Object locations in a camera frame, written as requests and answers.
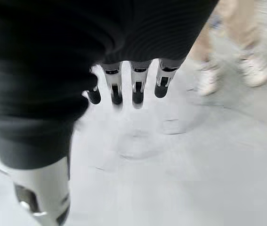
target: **person's leg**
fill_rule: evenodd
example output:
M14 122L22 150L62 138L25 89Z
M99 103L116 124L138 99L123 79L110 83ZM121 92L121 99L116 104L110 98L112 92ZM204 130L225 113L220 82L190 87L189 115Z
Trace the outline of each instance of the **person's leg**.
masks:
M192 59L198 61L200 64L200 78L197 91L201 96L209 95L218 89L220 70L218 65L211 58L212 51L210 27L207 23L190 51Z
M228 35L241 48L239 66L246 85L255 87L267 81L267 60L258 52L259 29L255 0L220 0L216 10Z

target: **black sleeve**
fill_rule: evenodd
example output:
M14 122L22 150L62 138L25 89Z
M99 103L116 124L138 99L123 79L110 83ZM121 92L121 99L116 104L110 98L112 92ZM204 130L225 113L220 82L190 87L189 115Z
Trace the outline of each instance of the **black sleeve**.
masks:
M107 16L119 9L84 2L0 0L0 159L7 166L39 168L67 155L73 124L88 106L82 91L97 83L89 67L122 45L123 18Z

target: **concrete floor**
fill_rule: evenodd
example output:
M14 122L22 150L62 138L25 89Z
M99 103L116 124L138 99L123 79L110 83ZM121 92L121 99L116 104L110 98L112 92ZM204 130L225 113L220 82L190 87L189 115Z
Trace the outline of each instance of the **concrete floor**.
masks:
M267 57L267 3L258 4ZM224 77L210 97L193 91L198 72L187 59L168 95L155 98L154 61L144 107L136 110L124 63L120 112L95 69L102 102L76 126L66 226L267 225L267 84L244 86L237 48L225 37L212 38ZM13 195L0 173L0 226L37 226Z

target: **shoe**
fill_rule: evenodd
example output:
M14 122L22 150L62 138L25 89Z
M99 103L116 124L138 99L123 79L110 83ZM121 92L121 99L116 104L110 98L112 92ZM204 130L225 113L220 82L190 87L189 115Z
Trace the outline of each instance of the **shoe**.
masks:
M198 81L198 94L200 96L210 95L218 90L218 79L220 68L212 61L206 62L200 69L200 79Z
M267 82L267 60L258 54L240 56L239 67L247 86L261 86Z

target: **black cloth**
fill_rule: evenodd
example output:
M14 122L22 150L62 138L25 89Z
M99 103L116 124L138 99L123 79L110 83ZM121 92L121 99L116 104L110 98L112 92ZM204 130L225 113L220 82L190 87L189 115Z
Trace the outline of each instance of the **black cloth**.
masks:
M0 159L13 168L69 152L99 62L182 59L218 0L0 0Z

